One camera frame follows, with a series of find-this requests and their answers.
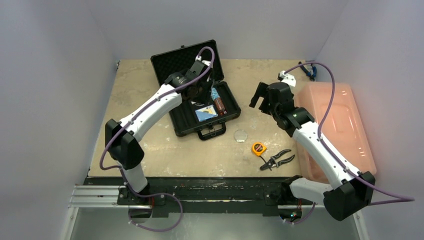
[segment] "pliers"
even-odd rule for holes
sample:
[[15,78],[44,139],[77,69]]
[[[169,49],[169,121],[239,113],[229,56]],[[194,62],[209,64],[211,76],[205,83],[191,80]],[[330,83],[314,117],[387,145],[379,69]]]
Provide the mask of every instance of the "pliers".
[[292,151],[291,149],[284,149],[284,150],[280,151],[276,155],[272,156],[268,160],[268,162],[266,162],[264,165],[260,166],[259,169],[263,171],[263,170],[271,169],[271,168],[274,168],[274,167],[278,168],[279,166],[281,166],[283,164],[291,162],[295,158],[295,155],[288,157],[286,159],[280,160],[280,161],[276,161],[278,158],[280,158],[284,154],[291,152],[291,151]]
[[309,79],[311,81],[315,81],[315,77],[317,76],[317,67],[313,66],[312,64],[311,64],[311,66],[312,66],[312,73],[310,71],[308,71],[306,69],[306,67],[304,67],[304,66],[301,66],[300,68],[306,74],[306,76],[309,77]]

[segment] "table surface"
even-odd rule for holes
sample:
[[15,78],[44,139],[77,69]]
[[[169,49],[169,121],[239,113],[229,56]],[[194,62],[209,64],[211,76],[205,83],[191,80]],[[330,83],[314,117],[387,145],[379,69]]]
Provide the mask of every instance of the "table surface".
[[[290,177],[300,175],[297,147],[287,133],[278,128],[273,118],[249,107],[259,82],[271,84],[277,81],[280,71],[297,65],[299,60],[270,59],[222,59],[221,64],[231,92],[240,108],[240,117],[226,123],[226,133],[207,141],[196,133],[177,137],[169,114],[166,114],[146,133],[140,145],[145,152],[141,162],[144,174],[149,177]],[[291,72],[297,84],[296,94],[309,78],[300,68]],[[120,120],[147,101],[157,90],[157,82],[149,59],[121,60],[104,115],[102,127],[94,149],[89,177],[120,176],[117,169],[103,171],[99,159],[105,146],[105,123],[109,119]],[[244,130],[247,140],[236,142],[234,133]],[[293,161],[273,168],[259,170],[263,160],[252,153],[252,144],[262,142],[268,148],[262,156],[268,160],[284,149],[291,149],[281,159],[295,154]],[[105,166],[115,165],[109,154]]]

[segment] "open tool case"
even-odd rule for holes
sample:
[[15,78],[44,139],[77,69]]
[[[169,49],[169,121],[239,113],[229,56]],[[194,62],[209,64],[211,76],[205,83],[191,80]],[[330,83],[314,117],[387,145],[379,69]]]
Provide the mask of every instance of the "open tool case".
[[[187,134],[197,132],[198,137],[201,140],[208,140],[222,135],[227,130],[226,122],[240,116],[242,111],[227,83],[223,81],[224,73],[221,67],[220,56],[218,54],[217,42],[215,40],[191,46],[181,46],[180,49],[152,56],[150,60],[159,85],[162,85],[170,74],[189,69],[193,65],[199,51],[206,46],[211,47],[215,52],[215,62],[213,63],[213,72],[210,75],[210,78],[214,80],[213,87],[216,89],[223,104],[225,105],[226,114],[218,114],[218,116],[213,118],[200,121],[196,115],[196,110],[212,105],[215,112],[218,113],[217,107],[215,106],[212,98],[210,99],[209,104],[204,105],[189,101],[183,102],[180,106],[169,112],[175,134],[178,137],[183,137]],[[205,50],[201,54],[201,57],[202,60],[210,61],[212,56],[209,51]],[[215,127],[215,125],[221,125],[221,129],[218,129],[219,127]],[[202,130],[204,129],[208,129],[208,133],[202,134]]]

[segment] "translucent storage box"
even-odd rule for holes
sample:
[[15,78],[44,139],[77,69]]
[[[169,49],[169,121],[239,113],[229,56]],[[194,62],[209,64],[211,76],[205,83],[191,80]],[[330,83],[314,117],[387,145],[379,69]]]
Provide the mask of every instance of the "translucent storage box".
[[[361,172],[373,175],[377,169],[368,145],[367,136],[352,94],[346,83],[336,83],[331,110],[322,132],[339,152]],[[295,106],[304,107],[320,123],[330,101],[330,82],[308,82],[294,97]],[[324,172],[309,153],[297,143],[302,176],[316,182],[328,183]]]

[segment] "tape measure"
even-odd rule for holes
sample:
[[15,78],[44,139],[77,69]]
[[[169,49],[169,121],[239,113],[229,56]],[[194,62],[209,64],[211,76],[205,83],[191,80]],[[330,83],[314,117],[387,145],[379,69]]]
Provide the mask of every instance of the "tape measure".
[[261,142],[255,142],[252,145],[252,152],[257,156],[260,156],[265,150],[267,150],[267,147]]

